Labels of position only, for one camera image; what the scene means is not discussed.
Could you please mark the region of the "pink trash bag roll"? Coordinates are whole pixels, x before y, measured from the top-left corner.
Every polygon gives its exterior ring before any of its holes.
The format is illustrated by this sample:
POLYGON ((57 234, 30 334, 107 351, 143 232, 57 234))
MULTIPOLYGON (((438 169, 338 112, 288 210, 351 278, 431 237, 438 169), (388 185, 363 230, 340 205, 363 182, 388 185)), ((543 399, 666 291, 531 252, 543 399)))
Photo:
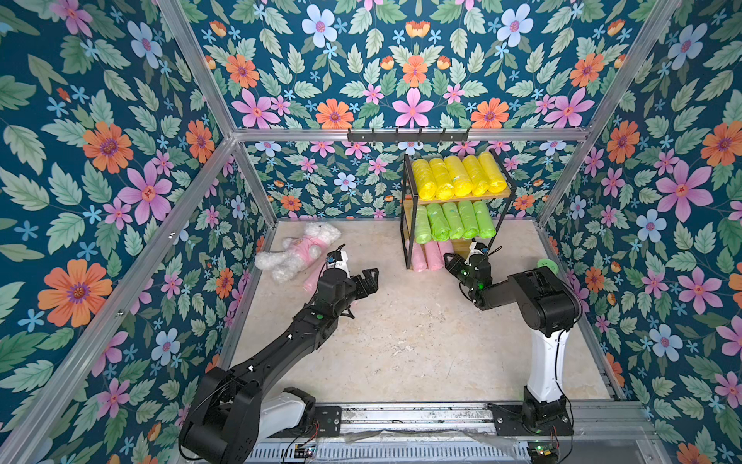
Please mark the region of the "pink trash bag roll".
POLYGON ((425 257, 423 246, 421 244, 413 244, 413 249, 411 252, 411 264, 413 271, 416 273, 420 273, 428 269, 427 260, 425 257))
POLYGON ((303 282, 303 289, 309 293, 314 294, 317 289, 318 281, 320 280, 320 277, 324 273, 324 270, 326 269, 327 263, 323 262, 322 264, 317 265, 312 272, 309 274, 309 276, 305 279, 303 282))
POLYGON ((439 242, 438 246, 442 258, 445 258, 447 254, 455 253, 454 245, 451 240, 448 240, 446 242, 439 242))
POLYGON ((427 268, 431 272, 442 270, 444 268, 444 257, 442 257, 439 243, 431 241, 423 246, 427 268))

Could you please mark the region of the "green trash bag roll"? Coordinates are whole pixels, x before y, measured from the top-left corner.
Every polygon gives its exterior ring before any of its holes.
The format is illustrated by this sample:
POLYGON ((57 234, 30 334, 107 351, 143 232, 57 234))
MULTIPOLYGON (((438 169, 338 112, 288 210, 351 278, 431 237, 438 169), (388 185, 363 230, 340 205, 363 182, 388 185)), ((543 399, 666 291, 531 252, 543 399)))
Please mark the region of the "green trash bag roll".
POLYGON ((478 235, 481 239, 492 239, 497 235, 497 230, 486 202, 479 200, 473 203, 473 212, 477 220, 478 235))
POLYGON ((469 200, 459 201, 458 212, 464 228, 463 237, 465 239, 475 239, 479 234, 479 227, 473 203, 469 200))
POLYGON ((415 209, 414 234, 415 242, 419 245, 425 245, 433 240, 427 209, 424 205, 419 205, 415 209))
POLYGON ((442 205, 444 216, 450 229, 449 237, 452 240, 459 240, 464 237, 464 224, 462 222, 458 206, 455 202, 447 202, 442 205))
POLYGON ((427 216, 430 224, 432 238, 436 242, 446 242, 450 239, 450 226, 442 205, 431 203, 426 206, 427 216))

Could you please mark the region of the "yellow trash bag roll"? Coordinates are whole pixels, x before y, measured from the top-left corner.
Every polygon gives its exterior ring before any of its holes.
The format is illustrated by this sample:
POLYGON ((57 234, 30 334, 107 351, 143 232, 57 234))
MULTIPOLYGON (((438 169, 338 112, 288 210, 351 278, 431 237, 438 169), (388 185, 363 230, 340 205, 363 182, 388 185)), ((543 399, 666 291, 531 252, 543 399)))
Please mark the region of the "yellow trash bag roll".
POLYGON ((467 170, 467 174, 473 184, 471 195, 475 197, 483 197, 488 193, 490 188, 490 179, 485 173, 480 161, 474 155, 463 158, 462 164, 467 170))
POLYGON ((429 166, 436 183, 436 199, 448 201, 454 197, 454 187, 448 166, 443 159, 435 158, 429 160, 429 166))
POLYGON ((456 197, 467 197, 473 192, 473 181, 463 162, 457 156, 444 159, 456 197))
POLYGON ((503 193, 507 188, 507 182, 504 174, 500 171, 500 166, 490 152, 483 152, 478 157, 479 163, 489 179, 489 191, 492 194, 503 193))
POLYGON ((438 185, 429 162, 425 159, 415 160, 412 163, 412 170, 419 199, 422 201, 434 200, 438 185))

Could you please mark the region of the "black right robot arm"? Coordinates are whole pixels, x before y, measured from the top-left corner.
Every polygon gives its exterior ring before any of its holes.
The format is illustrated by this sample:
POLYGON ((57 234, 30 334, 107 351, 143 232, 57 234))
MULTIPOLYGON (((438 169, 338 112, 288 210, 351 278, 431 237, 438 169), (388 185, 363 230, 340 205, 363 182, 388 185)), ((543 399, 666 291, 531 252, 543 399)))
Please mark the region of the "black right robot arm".
POLYGON ((482 253, 471 253, 468 258, 447 253, 444 268, 479 310, 515 304, 531 329, 531 373, 522 406, 527 427, 568 420, 564 358, 569 335, 582 314, 581 303, 568 284, 546 264, 493 282, 489 256, 482 253))

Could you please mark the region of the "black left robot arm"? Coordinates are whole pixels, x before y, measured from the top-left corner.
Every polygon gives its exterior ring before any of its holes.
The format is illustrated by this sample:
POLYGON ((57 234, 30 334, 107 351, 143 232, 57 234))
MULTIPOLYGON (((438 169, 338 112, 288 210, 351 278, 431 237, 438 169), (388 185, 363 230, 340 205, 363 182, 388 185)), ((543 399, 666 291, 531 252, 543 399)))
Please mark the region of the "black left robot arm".
POLYGON ((351 276, 342 268, 321 274, 315 293, 289 327, 252 358, 224 370, 215 367, 200 381, 179 450, 209 463, 243 463, 261 441, 299 425, 313 414, 315 399, 298 389, 267 398, 274 385, 303 358, 317 351, 337 329, 351 304, 379 290, 379 270, 351 276))

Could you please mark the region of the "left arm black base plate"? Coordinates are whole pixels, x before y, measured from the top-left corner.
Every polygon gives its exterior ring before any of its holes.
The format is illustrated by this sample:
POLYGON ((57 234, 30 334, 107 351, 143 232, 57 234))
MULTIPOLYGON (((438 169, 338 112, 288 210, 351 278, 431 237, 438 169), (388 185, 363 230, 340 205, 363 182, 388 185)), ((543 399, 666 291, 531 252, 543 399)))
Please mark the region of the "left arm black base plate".
POLYGON ((295 427, 276 433, 276 437, 309 438, 314 432, 317 432, 317 437, 320 438, 340 435, 343 414, 340 406, 319 405, 314 396, 298 388, 286 388, 283 393, 291 394, 295 399, 301 400, 305 409, 295 427))

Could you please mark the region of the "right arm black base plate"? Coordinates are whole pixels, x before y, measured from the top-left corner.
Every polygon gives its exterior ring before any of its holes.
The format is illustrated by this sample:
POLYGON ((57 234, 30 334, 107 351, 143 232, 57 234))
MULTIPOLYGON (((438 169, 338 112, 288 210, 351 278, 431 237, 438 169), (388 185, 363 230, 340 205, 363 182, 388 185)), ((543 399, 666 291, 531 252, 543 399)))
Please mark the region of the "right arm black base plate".
POLYGON ((518 404, 488 403, 496 433, 500 436, 568 437, 574 425, 565 401, 518 404))

